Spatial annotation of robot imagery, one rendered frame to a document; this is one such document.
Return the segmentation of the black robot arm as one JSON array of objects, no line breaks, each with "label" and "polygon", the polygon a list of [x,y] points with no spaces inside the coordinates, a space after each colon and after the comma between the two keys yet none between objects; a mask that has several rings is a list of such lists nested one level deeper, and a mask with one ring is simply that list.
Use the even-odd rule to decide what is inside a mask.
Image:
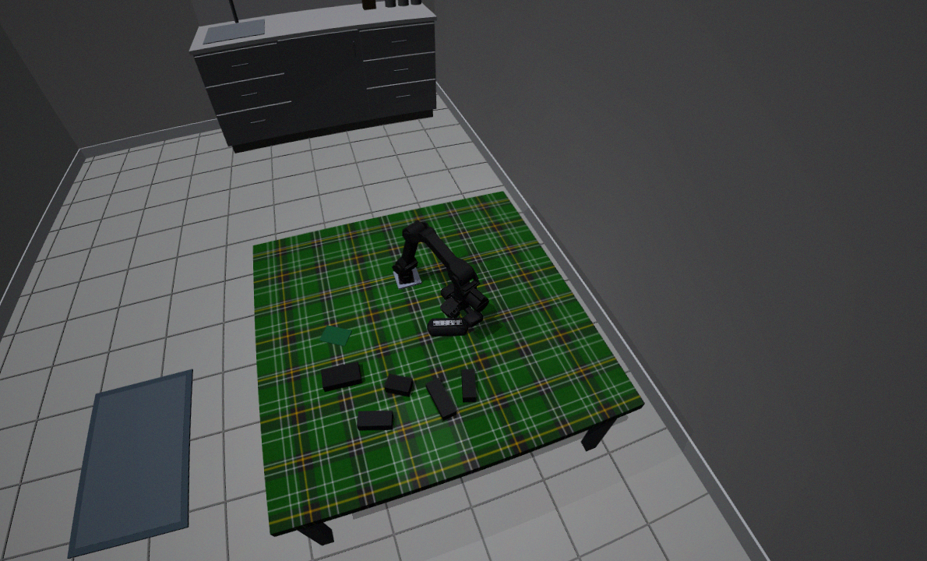
[{"label": "black robot arm", "polygon": [[[396,260],[392,266],[393,271],[398,274],[399,284],[414,283],[413,269],[418,266],[418,261],[414,258],[419,242],[424,242],[433,251],[436,258],[439,258],[446,269],[448,276],[454,284],[454,297],[464,299],[468,305],[477,312],[481,312],[488,305],[489,300],[477,290],[479,280],[473,267],[468,265],[466,260],[457,258],[452,251],[443,244],[443,241],[435,233],[435,229],[428,226],[427,221],[414,221],[402,228],[402,237],[404,238],[404,249],[402,256]],[[473,278],[473,283],[470,283]],[[454,301],[452,295],[441,304],[443,315],[448,317],[458,317],[461,304]]]}]

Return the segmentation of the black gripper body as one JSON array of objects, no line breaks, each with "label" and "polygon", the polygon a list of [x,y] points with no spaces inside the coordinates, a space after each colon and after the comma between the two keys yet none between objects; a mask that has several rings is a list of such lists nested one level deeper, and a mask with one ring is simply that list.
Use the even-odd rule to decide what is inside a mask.
[{"label": "black gripper body", "polygon": [[459,299],[457,297],[454,297],[454,284],[446,285],[446,287],[444,287],[441,290],[441,296],[443,297],[443,299],[447,299],[447,298],[449,299],[450,295],[452,295],[455,302],[461,304],[460,310],[466,310],[467,315],[466,317],[463,318],[463,320],[464,322],[466,322],[468,327],[473,327],[475,326],[475,324],[484,322],[484,315],[482,315],[480,312],[477,312],[477,310],[473,310],[472,308],[470,308],[470,306],[468,305],[468,303],[466,303],[466,301],[464,301],[464,299]]}]

